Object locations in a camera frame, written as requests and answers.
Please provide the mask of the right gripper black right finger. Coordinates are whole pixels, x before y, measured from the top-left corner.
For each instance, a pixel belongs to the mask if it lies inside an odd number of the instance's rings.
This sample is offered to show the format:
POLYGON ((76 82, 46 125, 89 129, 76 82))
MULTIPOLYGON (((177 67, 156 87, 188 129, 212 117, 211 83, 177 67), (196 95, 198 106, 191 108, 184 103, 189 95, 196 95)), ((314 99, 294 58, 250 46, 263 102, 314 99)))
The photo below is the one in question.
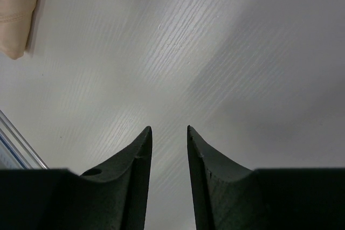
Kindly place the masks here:
POLYGON ((250 170, 187 129, 197 229, 344 229, 344 169, 250 170))

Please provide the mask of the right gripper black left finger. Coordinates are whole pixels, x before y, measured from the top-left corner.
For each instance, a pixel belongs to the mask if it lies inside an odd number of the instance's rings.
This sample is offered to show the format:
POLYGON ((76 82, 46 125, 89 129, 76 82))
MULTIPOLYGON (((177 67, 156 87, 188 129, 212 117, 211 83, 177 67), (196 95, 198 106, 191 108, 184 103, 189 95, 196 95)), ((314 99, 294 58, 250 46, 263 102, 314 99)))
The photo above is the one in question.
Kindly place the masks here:
POLYGON ((151 127, 145 127, 81 175, 2 170, 1 229, 144 229, 152 147, 151 127))

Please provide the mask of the peach cloth napkin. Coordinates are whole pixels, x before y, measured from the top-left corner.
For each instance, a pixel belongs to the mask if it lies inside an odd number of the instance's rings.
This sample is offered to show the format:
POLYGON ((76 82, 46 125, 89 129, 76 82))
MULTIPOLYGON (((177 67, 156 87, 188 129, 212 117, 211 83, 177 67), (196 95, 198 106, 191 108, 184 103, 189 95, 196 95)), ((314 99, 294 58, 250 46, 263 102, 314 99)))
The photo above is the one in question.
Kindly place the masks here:
POLYGON ((1 52, 16 60, 24 55, 37 0, 1 0, 1 52))

